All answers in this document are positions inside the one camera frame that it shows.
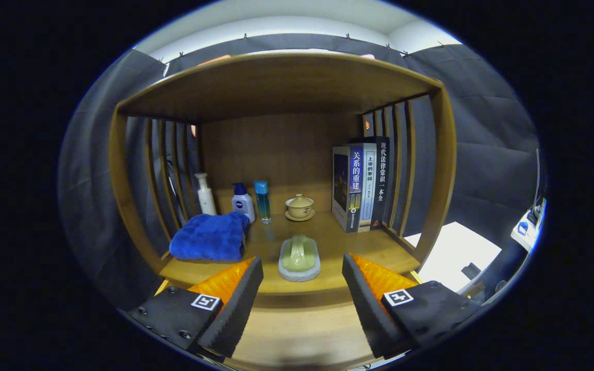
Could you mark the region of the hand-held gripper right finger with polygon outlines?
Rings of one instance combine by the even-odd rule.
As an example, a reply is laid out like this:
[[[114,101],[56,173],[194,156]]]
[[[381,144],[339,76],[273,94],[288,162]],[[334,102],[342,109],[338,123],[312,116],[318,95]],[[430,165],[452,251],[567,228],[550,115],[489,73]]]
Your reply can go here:
[[[431,347],[481,309],[436,280],[417,283],[359,255],[344,254],[342,274],[377,358]]]

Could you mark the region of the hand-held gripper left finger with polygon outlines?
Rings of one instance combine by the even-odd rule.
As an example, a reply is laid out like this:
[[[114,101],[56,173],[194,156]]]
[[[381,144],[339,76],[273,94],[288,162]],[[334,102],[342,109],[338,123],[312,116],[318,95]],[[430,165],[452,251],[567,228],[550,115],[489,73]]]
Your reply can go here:
[[[181,350],[231,358],[262,280],[261,258],[246,259],[188,289],[167,283],[128,316],[139,328]]]

